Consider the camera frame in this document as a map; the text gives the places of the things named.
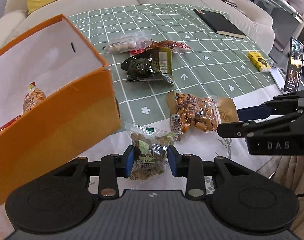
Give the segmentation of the clear packet of brown nuts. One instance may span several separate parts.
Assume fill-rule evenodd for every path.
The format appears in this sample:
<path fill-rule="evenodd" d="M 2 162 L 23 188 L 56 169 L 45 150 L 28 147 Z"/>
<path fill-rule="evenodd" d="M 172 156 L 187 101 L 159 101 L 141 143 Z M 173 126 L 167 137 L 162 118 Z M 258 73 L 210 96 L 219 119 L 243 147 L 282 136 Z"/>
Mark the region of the clear packet of brown nuts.
<path fill-rule="evenodd" d="M 180 133 L 128 122 L 124 126 L 135 150 L 130 179 L 147 180 L 163 174 L 167 165 L 168 147 L 176 143 Z"/>

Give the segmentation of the orange glazed nuts packet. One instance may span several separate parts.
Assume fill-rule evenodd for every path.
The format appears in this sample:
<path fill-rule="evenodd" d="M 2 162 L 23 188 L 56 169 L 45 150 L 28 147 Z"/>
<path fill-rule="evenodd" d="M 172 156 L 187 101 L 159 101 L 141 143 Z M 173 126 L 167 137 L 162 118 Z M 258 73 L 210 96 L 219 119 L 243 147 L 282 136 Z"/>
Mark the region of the orange glazed nuts packet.
<path fill-rule="evenodd" d="M 219 124 L 238 122 L 237 109 L 232 99 L 171 91 L 167 94 L 170 126 L 173 132 L 185 134 L 191 128 L 215 132 Z"/>

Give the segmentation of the phone with lit screen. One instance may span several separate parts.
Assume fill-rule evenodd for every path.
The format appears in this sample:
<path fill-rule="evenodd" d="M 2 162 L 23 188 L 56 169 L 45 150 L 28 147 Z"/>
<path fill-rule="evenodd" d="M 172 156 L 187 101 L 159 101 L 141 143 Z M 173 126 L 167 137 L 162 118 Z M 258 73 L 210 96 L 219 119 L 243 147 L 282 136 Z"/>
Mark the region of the phone with lit screen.
<path fill-rule="evenodd" d="M 300 85 L 303 67 L 304 45 L 297 39 L 291 38 L 287 71 L 285 74 L 284 91 L 297 92 Z"/>

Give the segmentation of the yellow small box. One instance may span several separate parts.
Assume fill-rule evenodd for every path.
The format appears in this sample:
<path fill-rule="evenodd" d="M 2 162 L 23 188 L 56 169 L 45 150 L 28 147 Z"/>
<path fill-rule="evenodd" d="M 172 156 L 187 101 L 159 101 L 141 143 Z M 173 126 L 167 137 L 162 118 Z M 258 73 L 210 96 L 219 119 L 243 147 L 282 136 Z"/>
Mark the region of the yellow small box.
<path fill-rule="evenodd" d="M 257 68 L 260 73 L 268 73 L 271 71 L 271 66 L 258 51 L 249 51 L 247 54 L 249 60 Z"/>

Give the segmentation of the orange cardboard box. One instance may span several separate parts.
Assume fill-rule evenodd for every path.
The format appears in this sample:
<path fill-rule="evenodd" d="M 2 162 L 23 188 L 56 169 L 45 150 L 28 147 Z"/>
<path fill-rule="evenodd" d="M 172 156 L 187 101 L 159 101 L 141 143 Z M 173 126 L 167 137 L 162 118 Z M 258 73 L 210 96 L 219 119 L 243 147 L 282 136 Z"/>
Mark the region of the orange cardboard box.
<path fill-rule="evenodd" d="M 30 83 L 46 98 L 23 114 Z M 0 49 L 0 205 L 121 126 L 107 61 L 63 15 Z"/>

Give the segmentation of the green checked tablecloth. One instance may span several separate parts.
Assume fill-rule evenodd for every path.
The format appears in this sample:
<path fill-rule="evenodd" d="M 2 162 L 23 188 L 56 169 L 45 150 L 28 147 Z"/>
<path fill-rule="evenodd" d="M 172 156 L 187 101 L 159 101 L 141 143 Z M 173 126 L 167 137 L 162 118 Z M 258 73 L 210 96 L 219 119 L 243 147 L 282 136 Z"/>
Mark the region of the green checked tablecloth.
<path fill-rule="evenodd" d="M 129 5 L 86 11 L 69 19 L 109 63 L 122 122 L 146 125 L 167 120 L 166 96 L 172 90 L 235 98 L 274 84 L 270 74 L 259 72 L 247 58 L 249 51 L 261 51 L 255 41 L 214 33 L 192 5 Z M 172 51 L 173 83 L 127 81 L 121 64 L 129 53 L 111 54 L 105 47 L 112 38 L 137 31 L 149 33 L 155 42 L 187 46 Z"/>

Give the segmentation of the black notebook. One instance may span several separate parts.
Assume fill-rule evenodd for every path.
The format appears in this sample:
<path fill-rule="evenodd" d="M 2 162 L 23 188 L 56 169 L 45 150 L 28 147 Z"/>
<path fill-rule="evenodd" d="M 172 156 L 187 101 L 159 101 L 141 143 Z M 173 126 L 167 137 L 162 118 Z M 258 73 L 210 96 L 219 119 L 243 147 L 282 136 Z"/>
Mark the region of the black notebook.
<path fill-rule="evenodd" d="M 237 38 L 245 38 L 246 35 L 239 30 L 224 15 L 218 12 L 194 9 L 197 16 L 204 21 L 216 34 L 226 35 Z"/>

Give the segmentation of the snack packet inside box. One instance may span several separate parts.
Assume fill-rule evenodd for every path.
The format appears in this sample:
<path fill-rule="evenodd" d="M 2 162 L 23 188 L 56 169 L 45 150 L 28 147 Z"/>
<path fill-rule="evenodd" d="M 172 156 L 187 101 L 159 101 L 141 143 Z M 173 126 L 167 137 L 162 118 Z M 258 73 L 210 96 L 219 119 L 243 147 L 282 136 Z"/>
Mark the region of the snack packet inside box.
<path fill-rule="evenodd" d="M 45 93 L 36 87 L 35 82 L 30 83 L 23 100 L 22 113 L 25 114 L 33 107 L 45 100 Z"/>

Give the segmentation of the dark green snack packet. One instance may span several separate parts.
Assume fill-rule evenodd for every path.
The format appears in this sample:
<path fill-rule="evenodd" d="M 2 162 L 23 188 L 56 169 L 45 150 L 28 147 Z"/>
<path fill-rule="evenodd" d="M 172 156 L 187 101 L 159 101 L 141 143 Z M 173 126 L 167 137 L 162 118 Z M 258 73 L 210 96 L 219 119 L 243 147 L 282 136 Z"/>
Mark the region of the dark green snack packet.
<path fill-rule="evenodd" d="M 153 48 L 136 54 L 126 59 L 121 69 L 127 73 L 127 82 L 166 81 L 174 86 L 170 48 Z"/>

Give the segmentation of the red snack packet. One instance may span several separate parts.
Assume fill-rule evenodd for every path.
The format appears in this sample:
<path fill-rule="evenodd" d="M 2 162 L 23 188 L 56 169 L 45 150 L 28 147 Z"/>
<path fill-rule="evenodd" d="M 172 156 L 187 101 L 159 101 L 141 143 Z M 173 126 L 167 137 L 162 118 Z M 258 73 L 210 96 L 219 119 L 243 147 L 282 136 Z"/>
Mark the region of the red snack packet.
<path fill-rule="evenodd" d="M 149 49 L 155 49 L 155 48 L 169 48 L 172 51 L 185 51 L 185 50 L 191 50 L 191 47 L 181 43 L 181 42 L 175 42 L 175 41 L 170 41 L 170 40 L 163 40 L 161 42 L 155 42 L 153 41 L 151 45 L 147 46 L 146 48 L 143 49 L 138 49 L 138 50 L 132 50 L 130 52 L 130 55 L 137 55 L 139 53 L 142 53 L 144 51 L 147 51 Z"/>

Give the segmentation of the clear bag of pale nuts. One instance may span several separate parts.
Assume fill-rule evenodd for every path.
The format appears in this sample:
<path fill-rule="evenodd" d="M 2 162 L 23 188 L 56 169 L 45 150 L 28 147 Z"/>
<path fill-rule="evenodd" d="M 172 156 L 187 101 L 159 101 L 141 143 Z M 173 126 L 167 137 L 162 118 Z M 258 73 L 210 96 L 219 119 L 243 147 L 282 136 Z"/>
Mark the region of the clear bag of pale nuts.
<path fill-rule="evenodd" d="M 149 31 L 136 31 L 113 37 L 103 49 L 108 53 L 125 53 L 145 49 L 152 44 L 152 36 Z"/>

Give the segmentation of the beige fabric sofa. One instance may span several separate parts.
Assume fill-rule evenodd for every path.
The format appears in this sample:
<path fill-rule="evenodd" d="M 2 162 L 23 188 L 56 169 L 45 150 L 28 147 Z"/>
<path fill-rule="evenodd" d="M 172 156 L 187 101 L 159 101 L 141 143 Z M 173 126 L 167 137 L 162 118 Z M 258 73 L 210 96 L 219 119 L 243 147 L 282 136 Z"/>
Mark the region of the beige fabric sofa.
<path fill-rule="evenodd" d="M 35 12 L 28 13 L 26 0 L 7 0 L 0 18 L 0 49 L 28 29 L 45 20 L 63 14 L 139 4 L 177 3 L 195 5 L 228 13 L 232 23 L 254 40 L 265 53 L 270 53 L 275 41 L 272 17 L 249 0 L 233 0 L 237 7 L 221 0 L 57 0 Z"/>

